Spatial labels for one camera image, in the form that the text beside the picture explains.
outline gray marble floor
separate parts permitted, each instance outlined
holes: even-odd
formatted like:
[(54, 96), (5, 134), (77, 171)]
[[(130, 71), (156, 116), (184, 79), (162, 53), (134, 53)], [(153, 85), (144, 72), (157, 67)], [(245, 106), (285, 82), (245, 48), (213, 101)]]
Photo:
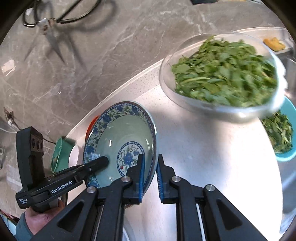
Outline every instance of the gray marble floor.
[[(93, 3), (82, 1), (71, 15), (79, 15)], [(39, 15), (58, 17), (68, 5), (65, 0), (45, 2)], [(15, 66), (12, 71), (2, 68), (0, 72), (0, 117), (5, 106), (14, 111), (21, 128), (34, 126), (56, 140), (111, 92), (164, 58), (177, 43), (203, 32), (258, 26), (283, 24), (265, 5), (252, 1), (192, 6), (189, 0), (103, 0), (83, 20), (54, 26), (63, 63), (44, 36), (37, 37), (24, 60), (36, 28), (24, 27), (19, 18), (0, 46), (0, 65), (10, 61)], [(14, 138), (14, 134), (0, 131), (1, 145), (12, 145)], [(44, 158), (48, 168), (53, 145), (45, 145), (49, 147)], [(8, 167), (9, 163), (17, 169), (14, 148), (10, 156), (0, 176), (18, 180), (18, 173), (11, 174)], [(14, 194), (15, 190), (4, 183), (0, 182), (0, 193)], [(0, 197), (0, 209), (19, 216), (21, 211), (8, 204), (12, 196)]]

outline clear plastic bowl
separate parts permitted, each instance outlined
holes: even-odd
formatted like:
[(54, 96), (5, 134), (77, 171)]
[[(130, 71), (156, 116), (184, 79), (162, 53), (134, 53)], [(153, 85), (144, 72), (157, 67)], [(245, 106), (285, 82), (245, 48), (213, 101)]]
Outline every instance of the clear plastic bowl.
[[(217, 40), (227, 40), (229, 42), (238, 42), (244, 40), (245, 43), (255, 47), (257, 54), (265, 56), (276, 68), (276, 79), (278, 82), (277, 89), (273, 97), (264, 105), (255, 107), (231, 107), (218, 105), (215, 106), (209, 102), (192, 99), (175, 92), (176, 81), (171, 71), (171, 66), (178, 63), (182, 56), (189, 57), (198, 51), (202, 43), (211, 36)], [(195, 113), (202, 113), (211, 118), (234, 122), (244, 123), (255, 118), (263, 118), (275, 113), (280, 109), (284, 102), (284, 93), (287, 88), (285, 80), (285, 67), (280, 59), (270, 50), (261, 40), (255, 39), (249, 35), (229, 32), (229, 33), (205, 33), (191, 37), (181, 45), (173, 49), (163, 60), (160, 71), (159, 81), (163, 92), (177, 105)]]

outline chopped greens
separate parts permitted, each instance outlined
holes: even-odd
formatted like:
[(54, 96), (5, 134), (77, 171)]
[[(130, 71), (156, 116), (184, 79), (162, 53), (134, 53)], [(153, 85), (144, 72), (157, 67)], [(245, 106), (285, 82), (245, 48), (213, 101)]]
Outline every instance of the chopped greens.
[(292, 149), (293, 129), (286, 115), (279, 110), (273, 116), (261, 120), (275, 153)]
[(262, 105), (277, 86), (275, 68), (243, 40), (228, 42), (211, 37), (171, 69), (177, 93), (214, 105)]

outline black scissors handle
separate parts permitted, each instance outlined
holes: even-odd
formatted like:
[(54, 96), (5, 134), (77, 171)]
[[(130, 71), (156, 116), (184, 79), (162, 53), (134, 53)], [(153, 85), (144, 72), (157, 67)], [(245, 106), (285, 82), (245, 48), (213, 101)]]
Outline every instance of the black scissors handle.
[[(60, 24), (64, 24), (64, 23), (73, 23), (76, 22), (84, 17), (86, 17), (88, 14), (90, 14), (101, 2), (101, 0), (97, 0), (96, 3), (88, 10), (86, 11), (84, 14), (75, 17), (75, 18), (68, 18), (68, 19), (63, 19), (65, 16), (67, 16), (76, 6), (78, 3), (80, 3), (82, 0), (76, 0), (69, 8), (68, 10), (66, 10), (60, 17), (58, 17), (57, 19), (55, 19), (56, 23), (60, 23)], [(38, 7), (38, 3), (39, 0), (34, 0), (34, 2), (30, 5), (30, 7), (33, 6), (33, 13), (34, 13), (34, 20), (35, 23), (28, 23), (26, 21), (26, 11), (24, 11), (23, 15), (22, 15), (22, 22), (23, 25), (28, 27), (28, 28), (34, 28), (40, 21), (40, 19), (37, 16), (37, 7)]]

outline human hand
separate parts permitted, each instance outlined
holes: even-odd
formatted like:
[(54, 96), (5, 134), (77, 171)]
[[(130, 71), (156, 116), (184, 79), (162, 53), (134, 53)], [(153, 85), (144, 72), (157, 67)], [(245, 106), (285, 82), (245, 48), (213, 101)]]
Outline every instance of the human hand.
[(45, 225), (49, 223), (60, 211), (65, 207), (65, 204), (59, 200), (59, 206), (50, 209), (44, 213), (35, 212), (31, 207), (25, 212), (25, 219), (28, 228), (33, 235), (38, 233)]

